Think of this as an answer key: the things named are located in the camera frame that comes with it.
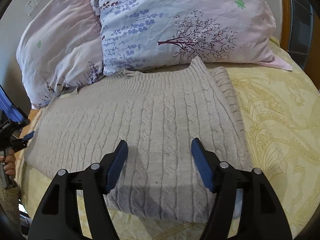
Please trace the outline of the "left hand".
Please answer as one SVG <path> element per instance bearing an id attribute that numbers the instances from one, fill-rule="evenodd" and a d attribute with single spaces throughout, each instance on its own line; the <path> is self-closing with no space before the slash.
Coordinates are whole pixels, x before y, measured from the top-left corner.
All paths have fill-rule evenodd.
<path id="1" fill-rule="evenodd" d="M 3 155 L 0 156 L 0 161 L 1 163 L 4 164 L 4 171 L 7 175 L 9 176 L 15 176 L 16 174 L 16 165 L 15 165 L 15 161 L 16 161 L 16 158 L 15 158 L 15 152 L 14 150 L 10 149 L 9 150 L 9 153 L 8 155 L 5 157 Z"/>

